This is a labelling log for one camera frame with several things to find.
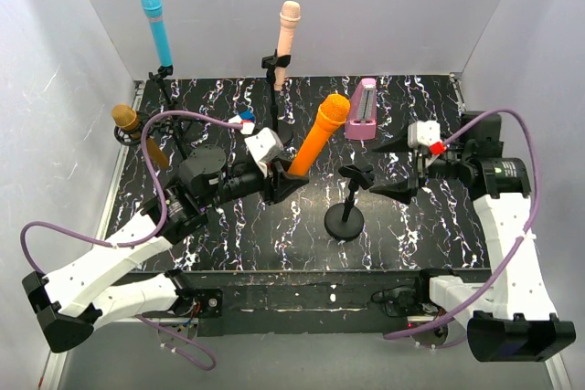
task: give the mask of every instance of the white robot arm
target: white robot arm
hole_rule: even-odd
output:
[[[142,282],[112,285],[204,226],[208,206],[254,193],[261,193],[268,204],[280,203],[308,183],[307,177],[286,173],[290,162],[277,157],[282,144],[269,129],[247,138],[246,144],[250,157],[234,163],[231,169],[225,152],[216,146],[198,148],[179,165],[165,188],[167,216],[156,237],[130,248],[116,246],[155,229],[161,213],[159,201],[154,199],[107,239],[113,248],[96,246],[62,269],[48,274],[32,272],[23,279],[28,300],[53,352],[77,346],[109,322],[148,311],[184,315],[197,305],[198,316],[220,316],[221,290],[195,290],[180,270]]]
[[[462,115],[462,126],[480,112]],[[468,189],[484,230],[492,272],[510,253],[531,211],[530,183],[524,163],[503,158],[499,141],[501,119],[494,114],[462,135],[447,151],[436,121],[412,123],[379,152],[411,152],[416,175],[399,184],[371,189],[409,203],[428,178],[460,180]],[[560,321],[548,296],[538,265],[535,236],[524,241],[495,283],[478,300],[469,299],[483,284],[465,283],[450,269],[424,269],[415,300],[430,302],[447,312],[465,306],[454,318],[467,328],[475,358],[492,361],[545,361],[575,341],[571,321]]]

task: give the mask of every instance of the microphone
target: microphone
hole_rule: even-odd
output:
[[[140,139],[140,131],[136,131],[139,125],[138,114],[126,104],[118,104],[112,109],[113,121],[120,130],[126,132],[133,139]],[[165,153],[161,151],[152,137],[146,139],[148,155],[161,169],[168,169],[170,163]]]
[[[301,20],[301,6],[292,0],[287,0],[282,5],[281,11],[281,33],[278,37],[278,47],[276,48],[276,56],[291,55],[291,46],[293,45],[294,29],[296,29]],[[285,68],[276,68],[276,82],[274,89],[282,90],[284,82]]]
[[[158,59],[164,68],[173,67],[171,59],[171,48],[166,38],[165,22],[163,21],[163,4],[161,0],[140,0],[143,10],[150,23],[150,30],[153,33],[154,45],[158,53]]]
[[[349,100],[342,95],[332,94],[323,101],[317,111],[317,119],[301,149],[291,163],[288,174],[303,176],[323,150],[335,130],[346,123],[349,114]]]

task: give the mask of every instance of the orange microphone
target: orange microphone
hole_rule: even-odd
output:
[[[309,131],[299,153],[292,161],[288,174],[300,176],[307,174],[334,131],[346,123],[349,107],[349,100],[336,93],[329,95],[323,101],[317,111],[317,119],[313,128]]]
[[[112,117],[116,126],[123,132],[129,133],[134,139],[140,139],[139,132],[132,132],[138,127],[138,114],[126,104],[118,104],[112,109]],[[148,155],[161,169],[167,169],[170,164],[168,157],[161,151],[152,137],[146,139]]]

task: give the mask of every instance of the beige microphone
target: beige microphone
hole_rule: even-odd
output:
[[[301,6],[292,0],[287,0],[282,5],[281,11],[281,34],[278,37],[278,47],[276,48],[276,56],[291,55],[291,46],[293,45],[294,29],[296,29],[301,20]],[[276,68],[276,82],[274,89],[282,90],[284,83],[285,68]]]
[[[138,114],[131,107],[126,104],[118,104],[112,109],[113,121],[123,132],[131,132],[138,126]],[[140,133],[134,132],[130,134],[134,139],[140,139]],[[151,159],[161,169],[167,169],[170,166],[168,157],[161,151],[152,137],[146,139],[146,150]]]

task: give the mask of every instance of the black marble table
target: black marble table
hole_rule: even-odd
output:
[[[348,98],[359,77],[287,79],[280,97],[282,118],[293,124],[293,156],[311,129],[317,107],[329,93]],[[375,141],[348,142],[343,129],[325,146],[310,172],[311,182],[275,206],[249,195],[209,212],[209,224],[183,244],[148,260],[141,269],[165,270],[334,270],[488,267],[484,236],[472,204],[458,182],[433,181],[410,206],[360,191],[357,203],[366,219],[362,235],[338,242],[324,229],[324,213],[347,194],[342,164],[372,163],[377,184],[398,181],[412,172],[406,154],[372,153],[373,145],[391,139],[409,121],[437,119],[444,135],[458,128],[459,107],[446,76],[378,77],[378,133]],[[269,115],[264,79],[181,79],[170,82],[177,108],[221,120],[252,110],[258,121]],[[161,111],[164,99],[149,81],[141,110]],[[239,133],[209,124],[194,124],[187,139],[193,147],[214,143],[229,163],[245,154]],[[159,174],[165,184],[180,156],[169,138],[160,140],[172,167]],[[140,153],[130,151],[117,193],[109,234],[121,227],[140,204],[154,196]]]

